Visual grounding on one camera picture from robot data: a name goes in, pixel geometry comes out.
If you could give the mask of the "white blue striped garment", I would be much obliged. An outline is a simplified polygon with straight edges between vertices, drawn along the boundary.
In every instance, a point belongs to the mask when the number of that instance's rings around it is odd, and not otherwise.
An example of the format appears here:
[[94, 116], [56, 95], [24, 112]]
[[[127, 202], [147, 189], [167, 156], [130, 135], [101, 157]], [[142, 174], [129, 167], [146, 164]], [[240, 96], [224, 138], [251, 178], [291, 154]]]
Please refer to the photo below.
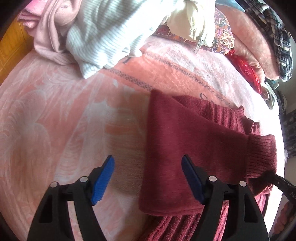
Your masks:
[[140, 57], [140, 48], [177, 1], [83, 1], [67, 33], [66, 48], [83, 78], [113, 68], [126, 56]]

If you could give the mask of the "dark plaid garment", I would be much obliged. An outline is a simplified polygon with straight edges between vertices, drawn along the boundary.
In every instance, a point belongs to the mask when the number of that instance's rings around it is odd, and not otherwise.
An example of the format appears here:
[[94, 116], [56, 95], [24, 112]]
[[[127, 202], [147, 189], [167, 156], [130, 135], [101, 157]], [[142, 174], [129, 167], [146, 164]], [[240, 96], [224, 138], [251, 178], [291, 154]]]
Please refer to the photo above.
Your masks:
[[283, 82], [287, 82], [292, 77], [293, 69], [290, 34], [286, 31], [274, 10], [267, 4], [259, 1], [238, 1], [238, 3], [263, 31], [272, 45], [279, 69], [279, 77]]

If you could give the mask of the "pink fluffy folded blanket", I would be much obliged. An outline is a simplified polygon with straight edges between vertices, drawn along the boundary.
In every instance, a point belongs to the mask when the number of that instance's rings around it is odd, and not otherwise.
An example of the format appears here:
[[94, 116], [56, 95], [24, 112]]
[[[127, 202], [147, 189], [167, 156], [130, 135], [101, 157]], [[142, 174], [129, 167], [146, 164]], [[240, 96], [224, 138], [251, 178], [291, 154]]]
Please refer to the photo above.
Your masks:
[[246, 13], [229, 6], [217, 5], [216, 8], [229, 21], [235, 39], [235, 54], [247, 61], [260, 81], [265, 78], [278, 80], [280, 73], [273, 48], [251, 18]]

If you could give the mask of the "red gold patterned cloth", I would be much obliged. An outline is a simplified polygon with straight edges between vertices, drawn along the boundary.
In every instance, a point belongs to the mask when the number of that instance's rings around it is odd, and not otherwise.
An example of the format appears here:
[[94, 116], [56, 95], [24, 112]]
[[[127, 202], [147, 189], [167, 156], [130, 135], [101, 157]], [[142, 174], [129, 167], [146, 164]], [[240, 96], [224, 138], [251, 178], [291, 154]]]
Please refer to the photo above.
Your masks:
[[253, 90], [255, 90], [258, 94], [261, 94], [261, 85], [258, 75], [248, 62], [242, 56], [238, 56], [234, 49], [231, 49], [225, 56], [250, 84]]

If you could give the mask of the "beige white cloth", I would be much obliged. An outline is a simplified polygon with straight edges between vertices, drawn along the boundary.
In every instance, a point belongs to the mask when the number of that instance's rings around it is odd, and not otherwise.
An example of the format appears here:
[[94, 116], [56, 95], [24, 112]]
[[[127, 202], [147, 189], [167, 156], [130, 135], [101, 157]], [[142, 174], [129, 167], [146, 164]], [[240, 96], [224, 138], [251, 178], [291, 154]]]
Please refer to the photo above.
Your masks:
[[265, 87], [261, 87], [261, 97], [264, 99], [264, 101], [266, 102], [268, 108], [270, 110], [273, 110], [273, 108], [275, 107], [275, 98], [273, 97], [273, 95], [270, 93], [270, 91], [265, 88]]

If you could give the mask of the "light pink garment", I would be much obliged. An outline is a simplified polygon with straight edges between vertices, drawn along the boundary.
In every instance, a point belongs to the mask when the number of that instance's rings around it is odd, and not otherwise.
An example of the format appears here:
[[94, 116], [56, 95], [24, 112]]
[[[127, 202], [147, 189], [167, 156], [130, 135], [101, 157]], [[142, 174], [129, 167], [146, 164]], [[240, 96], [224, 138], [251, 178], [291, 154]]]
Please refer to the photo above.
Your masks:
[[18, 15], [27, 33], [34, 38], [34, 49], [42, 57], [60, 65], [75, 63], [66, 49], [67, 33], [82, 1], [31, 1]]

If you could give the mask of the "cream zip jacket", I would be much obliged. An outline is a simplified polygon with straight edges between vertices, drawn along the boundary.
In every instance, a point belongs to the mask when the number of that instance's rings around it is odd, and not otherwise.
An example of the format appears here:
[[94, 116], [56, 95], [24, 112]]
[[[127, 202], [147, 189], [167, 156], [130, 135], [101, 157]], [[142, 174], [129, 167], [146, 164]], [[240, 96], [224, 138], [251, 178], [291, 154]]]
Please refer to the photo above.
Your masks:
[[215, 1], [180, 1], [166, 21], [170, 32], [197, 43], [195, 51], [204, 45], [211, 47], [215, 37]]

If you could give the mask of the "dark red knit sweater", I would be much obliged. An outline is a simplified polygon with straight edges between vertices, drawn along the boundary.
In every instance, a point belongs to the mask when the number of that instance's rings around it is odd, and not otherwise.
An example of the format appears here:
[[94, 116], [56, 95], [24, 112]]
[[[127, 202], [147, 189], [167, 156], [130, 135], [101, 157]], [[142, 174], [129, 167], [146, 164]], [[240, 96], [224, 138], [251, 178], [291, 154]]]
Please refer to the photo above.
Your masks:
[[189, 240], [203, 211], [189, 187], [181, 159], [221, 181], [245, 181], [261, 212], [271, 185], [262, 180], [275, 172], [276, 141], [263, 136], [243, 107], [226, 108], [191, 96], [151, 92], [147, 145], [139, 209], [147, 214], [140, 240]]

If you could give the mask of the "pink floral bed blanket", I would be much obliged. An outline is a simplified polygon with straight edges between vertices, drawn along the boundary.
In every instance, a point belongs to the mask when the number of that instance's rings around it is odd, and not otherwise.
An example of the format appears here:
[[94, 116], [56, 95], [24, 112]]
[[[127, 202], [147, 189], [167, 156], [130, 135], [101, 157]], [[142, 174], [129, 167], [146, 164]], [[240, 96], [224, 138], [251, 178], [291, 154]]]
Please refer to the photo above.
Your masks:
[[147, 107], [152, 89], [244, 107], [277, 144], [285, 172], [280, 120], [222, 54], [194, 54], [151, 36], [139, 58], [83, 79], [76, 64], [61, 66], [32, 51], [1, 85], [1, 213], [26, 240], [49, 184], [75, 182], [115, 158], [115, 171], [94, 207], [108, 240], [137, 240], [145, 215], [137, 205], [144, 168]]

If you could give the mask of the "colourful paisley pillow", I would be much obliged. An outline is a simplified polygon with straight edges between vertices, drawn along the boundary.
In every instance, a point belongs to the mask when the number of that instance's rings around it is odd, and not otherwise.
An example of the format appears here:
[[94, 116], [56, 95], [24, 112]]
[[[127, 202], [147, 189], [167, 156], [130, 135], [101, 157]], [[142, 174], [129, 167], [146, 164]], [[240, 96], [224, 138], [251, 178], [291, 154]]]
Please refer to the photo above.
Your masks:
[[[215, 9], [215, 37], [211, 47], [202, 46], [201, 49], [226, 55], [234, 47], [234, 36], [231, 31], [229, 21], [226, 16], [218, 9]], [[187, 44], [195, 47], [196, 43], [186, 40], [180, 36], [174, 35], [166, 24], [160, 25], [154, 33], [154, 36], [162, 37], [165, 39], [177, 41], [179, 43]]]

